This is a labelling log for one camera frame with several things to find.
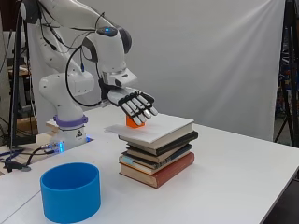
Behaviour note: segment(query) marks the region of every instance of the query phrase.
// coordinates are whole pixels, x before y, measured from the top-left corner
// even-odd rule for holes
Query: white backdrop
[[[283,0],[81,0],[126,28],[126,62],[162,113],[272,140]],[[63,30],[70,43],[74,33]],[[37,92],[39,131],[53,115]],[[94,72],[93,66],[87,66]],[[85,97],[98,100],[98,90]]]

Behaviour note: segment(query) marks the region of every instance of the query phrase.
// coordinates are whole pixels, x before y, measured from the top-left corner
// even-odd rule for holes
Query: tripod
[[[294,0],[287,0],[284,13],[281,52],[280,52],[280,64],[279,64],[279,83],[282,89],[286,118],[278,132],[278,136],[275,142],[278,141],[282,130],[288,122],[290,130],[290,138],[293,147],[299,147],[299,123],[298,123],[298,111],[297,111],[297,70],[298,70],[298,36],[296,25],[296,4]],[[291,82],[291,105],[292,112],[289,106],[288,93],[286,89],[286,74],[284,73],[286,66],[290,69],[290,82]]]

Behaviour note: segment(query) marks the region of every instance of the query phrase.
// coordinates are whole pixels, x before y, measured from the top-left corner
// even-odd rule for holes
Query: blue plastic container
[[[53,222],[80,222],[101,206],[100,173],[87,163],[54,167],[41,176],[40,186],[45,216]]]

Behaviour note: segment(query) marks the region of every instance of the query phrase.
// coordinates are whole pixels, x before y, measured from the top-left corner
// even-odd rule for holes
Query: book
[[[194,154],[190,152],[187,156],[184,156],[178,161],[175,161],[169,166],[166,166],[165,168],[163,168],[161,171],[157,172],[154,175],[146,175],[142,172],[137,171],[136,169],[133,169],[123,164],[121,164],[120,174],[158,189],[168,180],[170,180],[175,175],[183,171],[185,168],[193,164],[193,162],[194,162]]]
[[[159,162],[159,163],[156,163],[153,161],[147,161],[147,160],[135,157],[135,156],[130,156],[127,152],[122,153],[122,156],[120,156],[119,161],[120,161],[120,163],[123,163],[132,168],[135,168],[138,171],[141,171],[148,175],[153,175],[153,174],[157,173],[159,170],[166,167],[167,165],[186,156],[190,152],[191,149],[192,149],[192,145],[187,145],[186,147],[177,151],[173,155],[169,156],[166,160]]]
[[[184,144],[182,146],[175,147],[174,149],[171,149],[170,151],[165,152],[164,154],[160,156],[154,156],[146,151],[140,150],[137,147],[128,147],[127,153],[131,156],[135,156],[138,158],[142,158],[147,161],[153,161],[153,162],[162,162],[167,159],[167,157],[170,157],[175,152],[179,151],[181,148],[185,147],[187,144]]]
[[[134,150],[135,152],[144,153],[144,154],[146,152],[148,152],[147,155],[151,154],[151,155],[154,155],[154,156],[158,157],[158,156],[161,156],[164,153],[166,153],[166,152],[168,152],[168,151],[170,151],[170,150],[172,150],[176,147],[182,147],[182,146],[190,143],[192,140],[197,139],[197,138],[198,138],[198,132],[193,131],[193,132],[188,133],[188,134],[180,137],[179,139],[176,139],[175,141],[173,141],[171,143],[168,143],[167,145],[165,145],[163,147],[159,147],[157,149],[140,146],[139,144],[132,143],[132,142],[128,142],[128,145],[131,146],[129,148],[130,149],[130,154],[131,154],[132,150]]]
[[[151,119],[147,120],[147,123],[144,127],[132,129],[125,125],[116,124],[106,127],[105,130],[106,132],[115,133],[128,139],[135,139],[136,141],[151,144],[159,140],[160,138],[169,135],[172,132],[175,132],[189,124],[192,124],[193,122],[193,119],[184,119],[164,114],[158,114],[157,116],[154,116]]]
[[[135,140],[134,138],[129,138],[129,137],[125,137],[125,136],[121,136],[119,135],[120,140],[126,141],[126,142],[130,142],[130,143],[134,143],[134,144],[138,144],[140,146],[143,147],[149,147],[152,149],[158,149],[159,147],[163,147],[175,140],[177,140],[178,138],[193,132],[193,125],[191,124],[187,124],[185,126],[183,126],[182,128],[177,129],[176,131],[173,131],[167,135],[164,135],[162,137],[160,137],[158,140],[152,142],[152,143],[148,143],[148,142],[144,142],[144,141],[140,141],[140,140]]]

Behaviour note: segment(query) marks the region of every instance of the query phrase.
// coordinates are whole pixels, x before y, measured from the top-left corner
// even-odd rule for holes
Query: white table
[[[53,166],[83,161],[100,169],[102,184],[102,206],[84,223],[257,224],[299,164],[299,149],[194,125],[200,133],[193,141],[194,164],[152,189],[119,175],[125,143],[103,128],[124,122],[122,112],[109,106],[86,115],[86,132],[94,141],[37,162],[29,173],[0,177],[0,223],[50,223],[43,214],[39,178]]]

